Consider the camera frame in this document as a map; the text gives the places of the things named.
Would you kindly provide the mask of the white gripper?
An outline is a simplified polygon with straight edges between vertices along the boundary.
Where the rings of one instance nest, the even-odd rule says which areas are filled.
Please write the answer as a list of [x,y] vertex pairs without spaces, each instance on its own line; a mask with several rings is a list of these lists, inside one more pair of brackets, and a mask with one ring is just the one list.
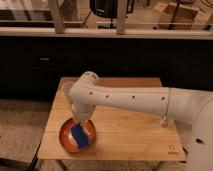
[[71,107],[73,119],[77,124],[84,125],[92,116],[94,111],[93,105],[73,103]]

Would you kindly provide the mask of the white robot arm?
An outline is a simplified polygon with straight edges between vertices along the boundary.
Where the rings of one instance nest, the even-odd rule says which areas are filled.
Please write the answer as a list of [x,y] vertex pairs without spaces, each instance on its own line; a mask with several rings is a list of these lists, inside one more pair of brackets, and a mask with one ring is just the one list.
[[74,118],[87,121],[96,105],[160,115],[192,126],[186,171],[213,171],[213,91],[169,87],[104,87],[84,72],[68,90]]

